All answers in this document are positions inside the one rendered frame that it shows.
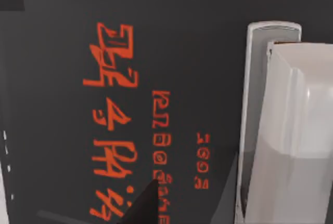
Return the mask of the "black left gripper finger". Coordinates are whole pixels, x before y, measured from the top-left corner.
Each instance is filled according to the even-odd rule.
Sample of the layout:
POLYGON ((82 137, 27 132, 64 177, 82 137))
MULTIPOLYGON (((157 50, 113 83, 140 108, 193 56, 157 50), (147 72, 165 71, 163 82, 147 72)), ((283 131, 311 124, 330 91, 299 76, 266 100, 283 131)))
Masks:
POLYGON ((120 219, 120 224, 158 224, 158 187, 153 179, 120 219))

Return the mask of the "black book with red lettering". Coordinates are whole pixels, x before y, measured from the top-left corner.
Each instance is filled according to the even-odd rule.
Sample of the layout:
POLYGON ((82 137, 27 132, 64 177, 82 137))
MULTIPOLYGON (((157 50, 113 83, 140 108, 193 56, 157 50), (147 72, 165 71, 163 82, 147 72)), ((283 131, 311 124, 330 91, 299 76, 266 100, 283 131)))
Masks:
POLYGON ((333 0, 0 0, 0 224, 234 224, 248 25, 333 0))

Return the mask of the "white stapler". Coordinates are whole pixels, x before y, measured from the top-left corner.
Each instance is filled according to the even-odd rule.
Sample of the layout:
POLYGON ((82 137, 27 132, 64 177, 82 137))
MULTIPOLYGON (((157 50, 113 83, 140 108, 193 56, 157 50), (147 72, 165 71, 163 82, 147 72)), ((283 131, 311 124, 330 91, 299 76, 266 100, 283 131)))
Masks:
POLYGON ((333 224, 333 44, 248 25, 234 224, 333 224))

